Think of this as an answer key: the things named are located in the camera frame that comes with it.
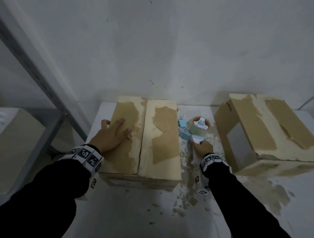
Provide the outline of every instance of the left hand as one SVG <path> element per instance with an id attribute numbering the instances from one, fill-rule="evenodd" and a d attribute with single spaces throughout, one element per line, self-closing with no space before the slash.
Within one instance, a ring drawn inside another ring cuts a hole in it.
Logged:
<path id="1" fill-rule="evenodd" d="M 101 153 L 117 147 L 122 141 L 127 139 L 127 136 L 132 131 L 130 128 L 127 128 L 121 134 L 117 135 L 117 130 L 124 123 L 124 121 L 124 118 L 116 120 L 114 124 L 108 128 L 107 125 L 110 125 L 110 121 L 102 120 L 101 129 L 88 144 L 96 146 Z"/>

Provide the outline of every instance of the table surface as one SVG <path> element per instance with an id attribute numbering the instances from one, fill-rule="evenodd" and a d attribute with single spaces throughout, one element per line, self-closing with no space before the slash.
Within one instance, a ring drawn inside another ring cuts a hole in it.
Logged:
<path id="1" fill-rule="evenodd" d="M 101 120 L 111 118 L 115 105 L 101 104 L 87 142 L 100 129 Z M 217 109 L 179 105 L 178 118 L 189 120 L 197 115 L 207 118 L 212 125 L 207 139 L 214 152 L 224 158 L 213 118 Z M 64 237 L 231 237 L 213 196 L 203 197 L 193 189 L 193 173 L 198 166 L 191 164 L 191 150 L 190 143 L 180 138 L 182 181 L 171 192 L 108 186 L 96 175 L 97 185 L 89 200 L 76 201 L 77 214 Z M 291 237 L 313 237 L 313 172 L 293 179 L 237 178 Z"/>

